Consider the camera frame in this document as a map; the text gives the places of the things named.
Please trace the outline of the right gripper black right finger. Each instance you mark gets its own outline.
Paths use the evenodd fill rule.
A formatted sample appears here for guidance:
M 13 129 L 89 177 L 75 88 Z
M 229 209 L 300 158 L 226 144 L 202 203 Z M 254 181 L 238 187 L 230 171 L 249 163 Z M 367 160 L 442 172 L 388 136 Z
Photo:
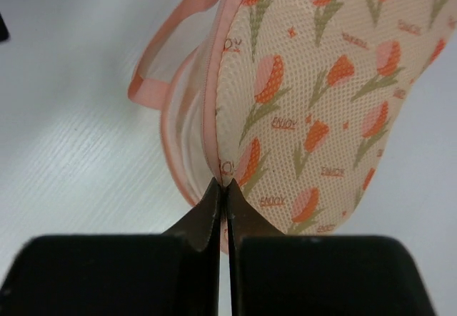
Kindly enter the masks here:
M 412 234 L 283 235 L 226 189 L 233 315 L 454 315 L 456 239 Z

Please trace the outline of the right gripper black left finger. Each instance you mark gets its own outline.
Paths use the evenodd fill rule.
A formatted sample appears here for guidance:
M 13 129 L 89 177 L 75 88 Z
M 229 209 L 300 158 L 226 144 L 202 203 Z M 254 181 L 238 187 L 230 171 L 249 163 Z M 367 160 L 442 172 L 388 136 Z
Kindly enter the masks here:
M 3 315 L 216 315 L 221 187 L 162 234 L 43 235 L 15 257 Z

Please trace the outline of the orange floral mesh laundry bag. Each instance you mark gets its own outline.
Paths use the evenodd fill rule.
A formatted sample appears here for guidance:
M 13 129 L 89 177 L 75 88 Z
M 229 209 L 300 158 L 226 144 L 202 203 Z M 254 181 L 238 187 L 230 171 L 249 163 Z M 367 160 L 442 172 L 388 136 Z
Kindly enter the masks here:
M 357 208 L 415 80 L 456 30 L 456 0 L 183 0 L 128 89 L 161 112 L 171 175 L 212 179 L 287 235 Z

